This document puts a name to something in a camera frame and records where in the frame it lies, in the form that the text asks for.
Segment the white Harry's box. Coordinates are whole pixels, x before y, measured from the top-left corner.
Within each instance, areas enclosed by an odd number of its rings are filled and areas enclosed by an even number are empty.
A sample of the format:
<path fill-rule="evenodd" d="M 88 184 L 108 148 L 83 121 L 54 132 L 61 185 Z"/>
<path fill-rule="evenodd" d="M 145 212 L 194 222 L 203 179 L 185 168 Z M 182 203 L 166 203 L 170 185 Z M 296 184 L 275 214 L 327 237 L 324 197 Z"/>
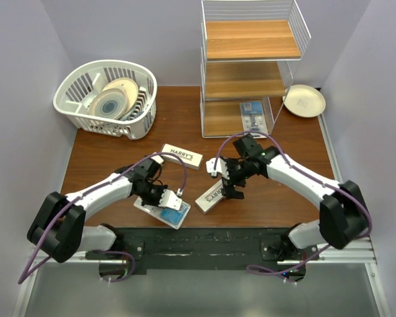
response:
<path fill-rule="evenodd" d="M 170 144 L 163 144 L 161 150 L 161 153 L 172 153 L 173 155 L 176 155 L 179 157 L 183 163 L 186 165 L 186 167 L 191 168 L 193 170 L 199 170 L 201 167 L 201 163 L 203 161 L 203 155 L 189 151 L 187 149 L 183 149 L 174 145 Z"/>
<path fill-rule="evenodd" d="M 223 199 L 222 180 L 219 180 L 195 200 L 195 205 L 203 214 L 206 214 Z"/>

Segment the blue razor blister pack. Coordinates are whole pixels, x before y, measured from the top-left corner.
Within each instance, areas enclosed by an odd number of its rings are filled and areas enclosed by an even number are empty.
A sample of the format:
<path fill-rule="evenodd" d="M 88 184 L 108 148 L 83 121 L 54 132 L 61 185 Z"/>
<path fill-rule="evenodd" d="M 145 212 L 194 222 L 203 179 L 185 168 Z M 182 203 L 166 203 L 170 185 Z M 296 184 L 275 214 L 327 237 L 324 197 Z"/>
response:
<path fill-rule="evenodd" d="M 189 210 L 191 209 L 190 204 L 186 202 L 181 203 L 179 211 L 171 209 L 168 207 L 156 207 L 152 205 L 142 205 L 142 199 L 138 197 L 134 204 L 137 209 L 144 211 L 148 215 L 154 217 L 155 219 L 161 221 L 162 223 L 178 230 L 184 219 L 187 217 Z"/>
<path fill-rule="evenodd" d="M 256 100 L 242 102 L 240 113 L 243 130 L 250 132 L 257 139 L 265 138 L 268 131 L 262 102 Z"/>

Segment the white wire wooden shelf rack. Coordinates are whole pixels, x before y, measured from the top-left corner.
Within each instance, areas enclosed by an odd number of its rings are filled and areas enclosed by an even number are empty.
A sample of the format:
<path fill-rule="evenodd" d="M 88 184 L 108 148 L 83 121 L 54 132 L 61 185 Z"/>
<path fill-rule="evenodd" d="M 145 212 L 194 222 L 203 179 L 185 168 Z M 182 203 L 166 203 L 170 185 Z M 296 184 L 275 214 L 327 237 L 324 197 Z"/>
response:
<path fill-rule="evenodd" d="M 268 133 L 311 40 L 296 1 L 202 1 L 201 132 L 243 131 L 240 103 L 261 101 Z"/>

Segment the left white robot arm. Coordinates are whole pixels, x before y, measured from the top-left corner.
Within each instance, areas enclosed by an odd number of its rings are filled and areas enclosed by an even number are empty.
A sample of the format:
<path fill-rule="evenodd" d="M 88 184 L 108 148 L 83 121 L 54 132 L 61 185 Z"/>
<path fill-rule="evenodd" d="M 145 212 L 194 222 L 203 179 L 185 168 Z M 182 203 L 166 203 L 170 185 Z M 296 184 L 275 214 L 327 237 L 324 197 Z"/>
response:
<path fill-rule="evenodd" d="M 75 253 L 99 250 L 109 259 L 123 253 L 123 242 L 109 225 L 88 227 L 85 221 L 105 207 L 137 195 L 151 198 L 157 206 L 166 186 L 154 185 L 152 179 L 162 170 L 162 164 L 149 158 L 130 170 L 123 166 L 110 176 L 79 192 L 62 195 L 52 192 L 46 196 L 27 239 L 37 245 L 44 236 L 40 249 L 59 263 L 66 262 Z"/>

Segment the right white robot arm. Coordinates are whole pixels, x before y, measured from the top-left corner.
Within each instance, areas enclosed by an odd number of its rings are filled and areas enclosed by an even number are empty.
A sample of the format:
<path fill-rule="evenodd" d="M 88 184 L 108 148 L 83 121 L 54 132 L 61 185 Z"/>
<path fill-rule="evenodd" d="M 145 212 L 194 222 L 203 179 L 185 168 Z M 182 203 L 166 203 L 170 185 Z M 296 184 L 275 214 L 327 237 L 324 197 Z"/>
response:
<path fill-rule="evenodd" d="M 283 234 L 279 249 L 284 257 L 294 260 L 304 248 L 323 243 L 342 250 L 371 233 L 372 218 L 356 183 L 320 176 L 292 160 L 278 143 L 264 149 L 250 133 L 238 133 L 236 138 L 233 145 L 238 158 L 218 153 L 212 162 L 207 162 L 207 172 L 222 180 L 225 198 L 243 199 L 244 194 L 237 187 L 245 187 L 252 176 L 263 176 L 300 194 L 319 211 L 318 220 L 298 223 Z"/>

